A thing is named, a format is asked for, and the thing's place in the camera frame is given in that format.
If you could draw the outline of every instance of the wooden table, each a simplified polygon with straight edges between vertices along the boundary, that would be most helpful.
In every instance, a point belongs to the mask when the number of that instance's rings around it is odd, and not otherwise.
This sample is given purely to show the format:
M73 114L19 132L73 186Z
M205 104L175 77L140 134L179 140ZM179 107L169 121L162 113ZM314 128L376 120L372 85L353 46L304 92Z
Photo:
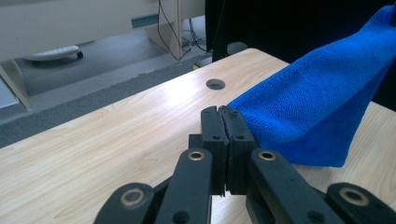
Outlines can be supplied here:
M0 223L92 223L110 194L170 176L200 112L227 105L287 64L247 49L0 149ZM205 83L226 83L212 91ZM396 209L396 114L370 104L343 168L303 167L314 187L360 185ZM214 197L212 223L249 223L245 197Z

